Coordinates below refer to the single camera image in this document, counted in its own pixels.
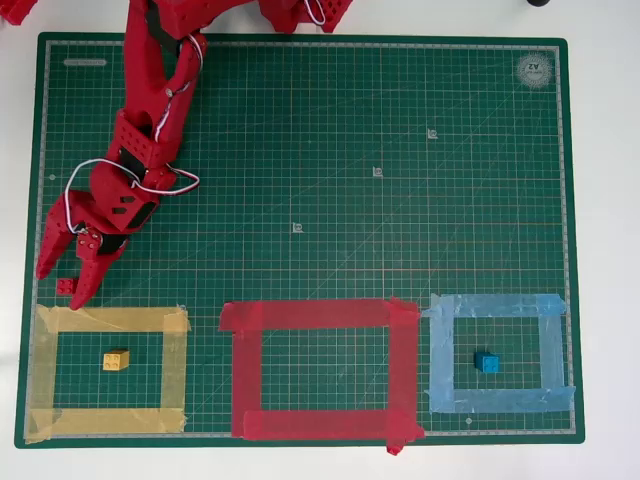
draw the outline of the light blue tape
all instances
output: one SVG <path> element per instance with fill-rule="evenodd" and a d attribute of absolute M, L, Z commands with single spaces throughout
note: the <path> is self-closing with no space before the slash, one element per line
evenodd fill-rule
<path fill-rule="evenodd" d="M 562 320 L 560 316 L 538 317 L 540 337 L 540 379 L 542 388 L 564 385 Z"/>
<path fill-rule="evenodd" d="M 445 295 L 442 298 L 449 296 L 454 299 L 455 317 L 537 317 L 562 315 L 566 310 L 557 294 Z M 422 312 L 424 317 L 432 314 L 433 308 Z"/>
<path fill-rule="evenodd" d="M 454 411 L 439 413 L 545 413 L 571 408 L 575 387 L 524 390 L 456 390 Z"/>
<path fill-rule="evenodd" d="M 431 296 L 429 411 L 454 413 L 453 297 Z"/>

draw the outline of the blue cube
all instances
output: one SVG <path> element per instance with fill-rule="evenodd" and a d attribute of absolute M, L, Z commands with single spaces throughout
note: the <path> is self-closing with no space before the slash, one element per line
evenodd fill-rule
<path fill-rule="evenodd" d="M 476 352 L 475 366 L 482 373 L 498 373 L 500 371 L 500 357 L 492 353 Z"/>

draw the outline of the cube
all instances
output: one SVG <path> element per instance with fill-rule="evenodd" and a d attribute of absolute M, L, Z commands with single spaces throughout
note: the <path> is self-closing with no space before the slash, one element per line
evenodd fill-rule
<path fill-rule="evenodd" d="M 56 283 L 56 293 L 58 295 L 73 295 L 77 287 L 77 278 L 59 278 Z"/>
<path fill-rule="evenodd" d="M 500 357 L 492 353 L 476 352 L 474 363 L 482 373 L 498 373 L 500 371 Z"/>
<path fill-rule="evenodd" d="M 104 354 L 102 369 L 107 372 L 119 372 L 129 366 L 128 350 L 111 350 Z"/>

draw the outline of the white cable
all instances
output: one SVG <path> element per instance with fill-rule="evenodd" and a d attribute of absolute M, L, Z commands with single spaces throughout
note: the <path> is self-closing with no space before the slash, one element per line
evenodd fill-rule
<path fill-rule="evenodd" d="M 187 36 L 187 38 L 189 39 L 189 41 L 193 45 L 193 47 L 194 47 L 194 49 L 196 51 L 196 55 L 198 56 L 198 59 L 200 60 L 200 69 L 198 70 L 198 73 L 196 74 L 196 76 L 194 78 L 189 80 L 182 87 L 177 89 L 175 92 L 171 91 L 170 89 L 167 89 L 166 94 L 169 97 L 169 101 L 167 102 L 167 106 L 165 107 L 164 112 L 162 112 L 162 117 L 160 117 L 160 121 L 158 122 L 158 126 L 156 127 L 155 134 L 153 135 L 153 140 L 156 143 L 158 143 L 158 139 L 160 138 L 160 132 L 164 128 L 165 124 L 167 123 L 167 119 L 169 118 L 169 112 L 171 111 L 171 102 L 173 101 L 173 97 L 175 97 L 176 95 L 181 94 L 187 88 L 189 88 L 189 86 L 191 85 L 191 82 L 193 82 L 197 78 L 197 76 L 200 74 L 200 72 L 202 72 L 202 67 L 204 66 L 204 54 L 202 53 L 202 48 L 200 47 L 200 44 L 198 43 L 196 38 L 191 34 L 189 34 Z"/>
<path fill-rule="evenodd" d="M 178 190 L 153 190 L 151 188 L 143 187 L 142 186 L 142 182 L 140 180 L 140 177 L 138 177 L 131 170 L 129 170 L 128 168 L 126 168 L 126 167 L 124 167 L 122 165 L 120 165 L 119 163 L 112 162 L 111 160 L 107 160 L 106 158 L 92 158 L 91 160 L 85 160 L 84 162 L 80 163 L 78 166 L 76 166 L 76 168 L 73 169 L 73 172 L 71 173 L 71 176 L 69 177 L 69 180 L 67 181 L 67 186 L 64 189 L 64 210 L 65 210 L 65 217 L 66 217 L 66 221 L 67 221 L 67 228 L 73 234 L 82 233 L 83 229 L 78 230 L 78 226 L 77 225 L 74 227 L 71 224 L 71 204 L 69 202 L 69 190 L 71 189 L 71 184 L 73 183 L 73 179 L 78 174 L 78 171 L 82 167 L 85 167 L 87 165 L 91 165 L 92 163 L 108 163 L 109 165 L 112 165 L 114 167 L 119 168 L 123 172 L 126 172 L 126 173 L 128 173 L 129 175 L 131 175 L 133 177 L 134 180 L 133 180 L 133 182 L 131 184 L 131 188 L 138 187 L 139 189 L 144 190 L 147 193 L 153 193 L 155 195 L 175 197 L 176 195 L 182 195 L 183 193 L 190 192 L 191 190 L 195 189 L 198 185 L 200 185 L 200 177 L 198 177 L 197 175 L 195 175 L 195 174 L 193 174 L 191 172 L 187 172 L 186 170 L 181 170 L 179 168 L 173 168 L 171 165 L 167 164 L 167 168 L 169 170 L 171 170 L 172 172 L 177 173 L 179 175 L 182 175 L 184 177 L 190 178 L 194 182 L 192 184 L 187 185 L 186 187 L 180 188 Z"/>
<path fill-rule="evenodd" d="M 304 5 L 305 7 L 307 7 L 307 13 L 309 14 L 309 18 L 311 18 L 311 21 L 313 23 L 321 27 L 327 22 L 327 17 L 324 14 L 324 10 L 322 9 L 322 4 L 320 3 L 320 0 L 316 0 L 316 4 L 318 5 L 318 10 L 320 10 L 320 13 L 322 14 L 322 20 L 318 20 L 316 16 L 313 14 L 313 9 L 309 4 L 309 0 L 304 0 Z"/>
<path fill-rule="evenodd" d="M 200 177 L 198 177 L 196 174 L 187 172 L 186 170 L 181 170 L 179 168 L 173 168 L 171 165 L 167 165 L 167 168 L 173 173 L 177 173 L 178 175 L 182 175 L 183 177 L 190 178 L 191 180 L 193 180 L 193 183 L 187 185 L 186 187 L 179 188 L 178 190 L 154 190 L 152 188 L 143 187 L 142 185 L 140 185 L 140 183 L 136 183 L 135 186 L 140 190 L 144 190 L 148 193 L 163 195 L 165 197 L 175 197 L 177 195 L 182 195 L 183 193 L 188 193 L 191 190 L 195 189 L 198 185 L 200 185 Z"/>
<path fill-rule="evenodd" d="M 79 233 L 82 230 L 76 230 L 76 228 L 78 226 L 76 225 L 74 227 L 73 225 L 71 225 L 71 205 L 69 203 L 69 189 L 71 188 L 71 184 L 73 183 L 73 179 L 76 177 L 78 171 L 82 167 L 85 167 L 85 166 L 90 165 L 92 163 L 101 163 L 101 162 L 108 163 L 109 165 L 113 165 L 114 167 L 118 167 L 120 170 L 123 170 L 123 171 L 131 174 L 133 176 L 133 178 L 135 178 L 138 182 L 140 182 L 140 178 L 135 173 L 133 173 L 131 170 L 129 170 L 128 168 L 123 167 L 122 165 L 120 165 L 120 164 L 118 164 L 116 162 L 112 162 L 111 160 L 107 160 L 106 158 L 93 158 L 91 160 L 85 160 L 84 162 L 79 164 L 73 170 L 73 173 L 71 174 L 71 176 L 69 177 L 69 180 L 67 181 L 67 186 L 64 189 L 64 209 L 65 209 L 65 215 L 66 215 L 66 220 L 67 220 L 67 228 L 73 234 Z"/>

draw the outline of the red robotic arm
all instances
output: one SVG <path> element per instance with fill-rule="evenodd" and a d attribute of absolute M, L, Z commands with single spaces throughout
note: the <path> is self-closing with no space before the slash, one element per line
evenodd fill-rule
<path fill-rule="evenodd" d="M 147 222 L 161 196 L 197 187 L 197 176 L 170 163 L 180 148 L 207 50 L 199 30 L 224 11 L 248 1 L 130 0 L 124 43 L 126 101 L 116 115 L 113 141 L 104 158 L 76 167 L 69 183 L 79 168 L 96 164 L 91 191 L 67 186 L 47 215 L 36 265 L 36 276 L 47 277 L 76 239 L 76 255 L 82 260 L 80 277 L 60 282 L 63 287 L 59 288 L 60 294 L 72 295 L 72 309 L 82 307 L 95 295 L 107 270 L 127 247 L 129 235 Z M 350 1 L 259 0 L 263 14 L 284 32 L 292 32 L 298 22 L 310 19 L 332 31 Z M 163 48 L 178 57 L 171 78 L 164 71 Z M 177 175 L 195 182 L 171 190 Z"/>

